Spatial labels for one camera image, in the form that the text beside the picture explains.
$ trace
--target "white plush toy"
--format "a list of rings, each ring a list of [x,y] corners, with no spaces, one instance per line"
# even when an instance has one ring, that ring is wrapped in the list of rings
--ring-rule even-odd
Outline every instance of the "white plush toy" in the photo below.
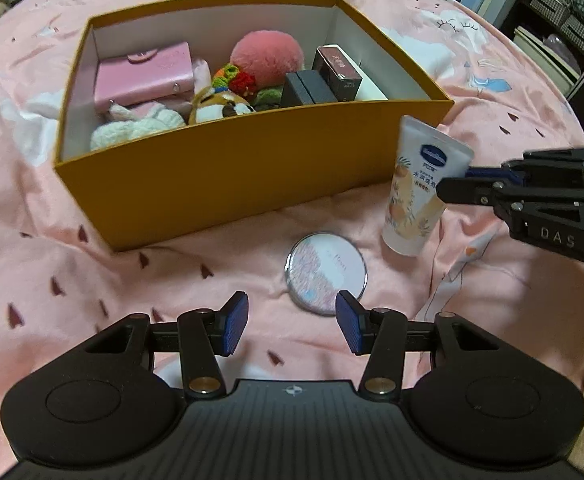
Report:
[[[112,105],[109,115],[114,122],[99,126],[92,133],[89,143],[91,151],[185,125],[185,121],[178,112],[168,110],[159,103],[153,105],[142,119],[117,104]]]

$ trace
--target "pink leather binder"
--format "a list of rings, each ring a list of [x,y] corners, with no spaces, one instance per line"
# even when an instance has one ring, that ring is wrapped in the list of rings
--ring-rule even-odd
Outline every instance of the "pink leather binder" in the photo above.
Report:
[[[115,102],[139,104],[194,89],[194,72],[187,43],[167,48],[104,59],[99,63],[94,86],[98,113]]]

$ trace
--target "blue oval logo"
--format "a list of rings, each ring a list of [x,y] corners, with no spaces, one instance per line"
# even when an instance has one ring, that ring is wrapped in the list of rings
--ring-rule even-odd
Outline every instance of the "blue oval logo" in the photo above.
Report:
[[[448,161],[448,156],[443,153],[440,148],[432,146],[431,144],[423,144],[423,146],[421,146],[421,156],[432,166],[438,168],[443,168]]]

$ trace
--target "ribbed black surface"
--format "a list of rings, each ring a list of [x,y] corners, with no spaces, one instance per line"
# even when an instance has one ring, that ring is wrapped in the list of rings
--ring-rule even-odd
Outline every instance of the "ribbed black surface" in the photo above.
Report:
[[[154,449],[101,470],[22,463],[5,480],[582,480],[566,463],[483,471],[440,455],[390,404],[360,399],[351,383],[241,381],[197,402]]]

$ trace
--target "bed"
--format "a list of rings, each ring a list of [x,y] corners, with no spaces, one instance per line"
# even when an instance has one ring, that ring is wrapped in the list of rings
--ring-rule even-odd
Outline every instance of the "bed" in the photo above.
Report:
[[[345,235],[363,254],[366,307],[421,320],[456,312],[582,385],[584,265],[511,240],[489,208],[448,208],[418,258],[381,241],[389,183],[112,253],[57,178],[50,150],[86,19],[149,1],[24,0],[0,20],[0,402],[17,380],[129,313],[173,320],[219,308],[235,290],[249,294],[250,314],[236,354],[221,362],[229,384],[358,381],[365,359],[349,352],[335,319],[299,309],[286,292],[290,248],[321,230]],[[470,144],[475,164],[584,145],[553,83],[456,2],[347,1],[454,99],[439,128]],[[411,355],[404,386],[427,366]],[[157,372],[178,382],[169,358]],[[0,428],[0,474],[13,461]]]

